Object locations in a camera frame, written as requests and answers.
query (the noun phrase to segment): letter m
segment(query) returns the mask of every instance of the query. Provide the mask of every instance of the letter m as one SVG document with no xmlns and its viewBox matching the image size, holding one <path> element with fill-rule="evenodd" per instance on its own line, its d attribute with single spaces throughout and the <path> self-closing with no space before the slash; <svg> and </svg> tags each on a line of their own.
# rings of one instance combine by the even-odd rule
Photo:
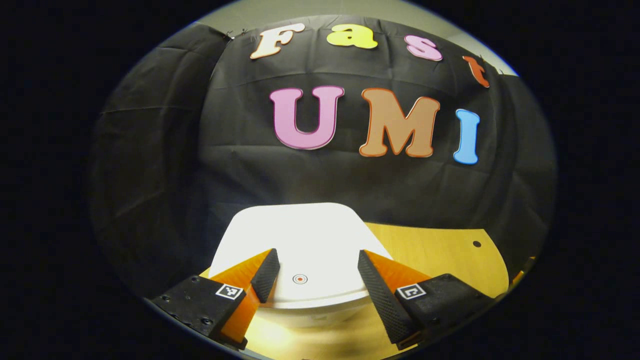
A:
<svg viewBox="0 0 640 360">
<path fill-rule="evenodd" d="M 414 158 L 426 158 L 433 154 L 431 137 L 440 103 L 430 97 L 419 97 L 409 115 L 405 116 L 396 95 L 387 89 L 368 88 L 362 97 L 369 103 L 369 134 L 367 143 L 360 147 L 362 156 L 383 156 L 387 146 L 383 143 L 385 132 L 395 155 L 400 154 L 412 137 L 406 154 Z"/>
</svg>

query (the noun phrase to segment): wrinkled black fabric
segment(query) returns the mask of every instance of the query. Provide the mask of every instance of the wrinkled black fabric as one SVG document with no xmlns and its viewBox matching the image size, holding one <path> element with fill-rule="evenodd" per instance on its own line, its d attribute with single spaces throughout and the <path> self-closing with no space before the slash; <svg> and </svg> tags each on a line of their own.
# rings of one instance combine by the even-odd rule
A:
<svg viewBox="0 0 640 360">
<path fill-rule="evenodd" d="M 250 59 L 261 31 L 297 22 L 306 29 L 280 53 Z M 377 48 L 329 44 L 337 24 L 371 28 Z M 409 53 L 406 35 L 432 40 L 443 60 Z M 473 78 L 464 55 L 479 60 L 489 89 Z M 318 101 L 311 91 L 322 85 L 345 89 L 333 140 L 313 151 L 286 147 L 275 136 L 269 94 L 302 89 L 297 125 L 313 131 Z M 358 153 L 369 125 L 361 93 L 374 87 L 392 90 L 405 114 L 421 96 L 440 102 L 431 157 Z M 453 159 L 459 108 L 481 119 L 475 165 Z M 231 218 L 266 204 L 338 202 L 368 222 L 483 228 L 513 276 L 538 253 L 551 221 L 552 145 L 521 79 L 423 31 L 327 15 L 272 24 L 227 44 L 220 32 L 196 25 L 142 59 L 105 106 L 96 127 L 91 211 L 121 278 L 147 297 L 207 268 Z"/>
</svg>

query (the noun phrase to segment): white container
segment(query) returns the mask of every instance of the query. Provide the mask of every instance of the white container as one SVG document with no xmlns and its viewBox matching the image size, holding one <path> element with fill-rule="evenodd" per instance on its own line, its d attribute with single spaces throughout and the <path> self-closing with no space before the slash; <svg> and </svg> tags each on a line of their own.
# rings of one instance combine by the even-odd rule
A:
<svg viewBox="0 0 640 360">
<path fill-rule="evenodd" d="M 229 223 L 209 277 L 272 248 L 278 251 L 280 272 L 256 316 L 288 327 L 328 326 L 354 315 L 369 296 L 358 272 L 360 250 L 391 259 L 345 205 L 255 206 Z"/>
</svg>

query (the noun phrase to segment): wooden table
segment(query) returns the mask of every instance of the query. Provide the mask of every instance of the wooden table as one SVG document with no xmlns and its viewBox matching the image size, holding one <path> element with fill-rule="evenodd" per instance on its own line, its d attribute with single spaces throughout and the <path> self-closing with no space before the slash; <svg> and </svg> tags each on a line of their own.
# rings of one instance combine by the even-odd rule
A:
<svg viewBox="0 0 640 360">
<path fill-rule="evenodd" d="M 509 279 L 500 252 L 482 229 L 423 229 L 366 223 L 395 261 L 431 277 L 450 273 L 495 298 Z M 202 272 L 208 277 L 209 269 Z M 331 327 L 288 329 L 253 317 L 247 349 L 275 360 L 375 360 L 398 354 L 371 301 Z"/>
</svg>

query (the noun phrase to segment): pink letter u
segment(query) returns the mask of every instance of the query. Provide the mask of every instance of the pink letter u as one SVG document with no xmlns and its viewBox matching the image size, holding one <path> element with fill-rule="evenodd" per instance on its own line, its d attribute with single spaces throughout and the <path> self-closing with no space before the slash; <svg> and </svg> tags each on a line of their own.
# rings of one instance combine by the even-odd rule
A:
<svg viewBox="0 0 640 360">
<path fill-rule="evenodd" d="M 312 133 L 298 130 L 296 126 L 296 103 L 302 97 L 298 88 L 284 88 L 271 93 L 273 101 L 273 124 L 278 140 L 293 149 L 313 150 L 328 144 L 335 134 L 335 116 L 338 98 L 344 89 L 338 86 L 319 86 L 312 94 L 319 100 L 318 127 Z"/>
</svg>

